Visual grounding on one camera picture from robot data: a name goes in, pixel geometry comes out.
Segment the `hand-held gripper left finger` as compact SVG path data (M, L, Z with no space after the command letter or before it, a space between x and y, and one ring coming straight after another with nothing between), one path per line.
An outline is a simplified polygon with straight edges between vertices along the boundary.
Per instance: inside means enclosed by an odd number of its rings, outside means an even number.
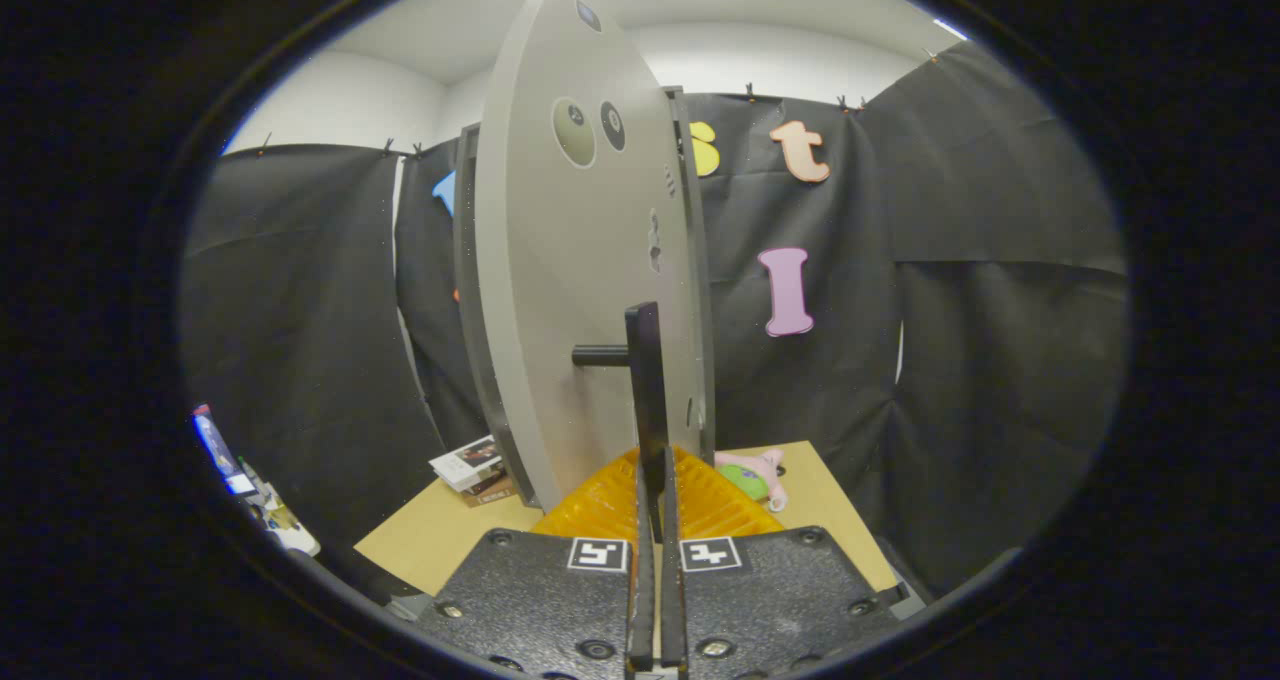
M534 531L480 535L416 621L429 639L531 679L635 679L653 666L652 525L637 452Z

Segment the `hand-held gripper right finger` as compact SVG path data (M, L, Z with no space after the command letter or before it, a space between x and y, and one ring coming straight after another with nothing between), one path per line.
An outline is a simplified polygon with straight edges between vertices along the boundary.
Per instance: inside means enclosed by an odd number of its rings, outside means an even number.
M824 528L689 537L672 448L663 465L660 661L678 677L812 677L897 625L905 585L874 587Z

